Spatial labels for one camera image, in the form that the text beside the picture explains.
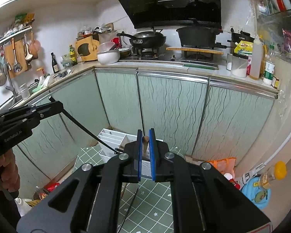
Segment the cutting board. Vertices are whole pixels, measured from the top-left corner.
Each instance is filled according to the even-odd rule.
[[[19,71],[18,73],[14,73],[13,67],[15,63],[15,58],[14,58],[14,53],[13,53],[13,47],[12,45],[5,46],[4,48],[4,55],[6,58],[6,61],[10,64],[11,66],[11,71],[9,71],[10,77],[14,78],[15,76],[23,73],[24,71],[28,70],[27,63],[25,60],[25,52],[24,52],[24,46],[23,46],[23,40],[19,40],[15,42],[15,53],[16,53],[16,59],[17,62],[20,63],[22,66],[22,70]]]
[[[166,50],[174,50],[174,51],[194,51],[194,52],[205,52],[205,53],[213,53],[213,54],[221,54],[222,51],[212,50],[212,49],[199,49],[199,48],[189,48],[189,47],[166,47]]]

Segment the pan handle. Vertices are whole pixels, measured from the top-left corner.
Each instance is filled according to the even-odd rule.
[[[135,36],[133,36],[133,35],[129,35],[129,34],[126,34],[126,33],[124,33],[124,32],[118,33],[118,34],[116,34],[116,36],[117,36],[117,37],[119,37],[119,36],[122,36],[122,37],[129,37],[129,38],[131,38],[132,40],[137,40],[137,39],[138,39],[138,38],[136,38]]]

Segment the wall shelf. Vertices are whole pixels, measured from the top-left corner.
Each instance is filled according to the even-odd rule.
[[[11,33],[10,35],[1,38],[1,39],[0,39],[0,44],[5,43],[5,42],[7,42],[8,40],[10,40],[11,38],[13,38],[13,37],[15,37],[15,36],[17,36],[17,35],[19,35],[19,34],[21,34],[21,33],[24,33],[24,32],[26,32],[26,31],[29,31],[29,30],[31,30],[31,29],[32,29],[32,26],[27,26],[27,27],[24,27],[24,28],[18,30],[17,32],[13,32],[13,33]]]

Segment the range hood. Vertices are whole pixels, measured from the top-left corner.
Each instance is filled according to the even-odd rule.
[[[221,0],[119,0],[135,29],[164,25],[221,28]]]

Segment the black wok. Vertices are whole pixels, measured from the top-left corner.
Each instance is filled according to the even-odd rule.
[[[116,34],[118,37],[129,37],[129,41],[134,48],[148,49],[148,48],[159,48],[166,42],[166,37],[161,32],[146,31],[139,32],[135,35],[129,35],[124,32]]]

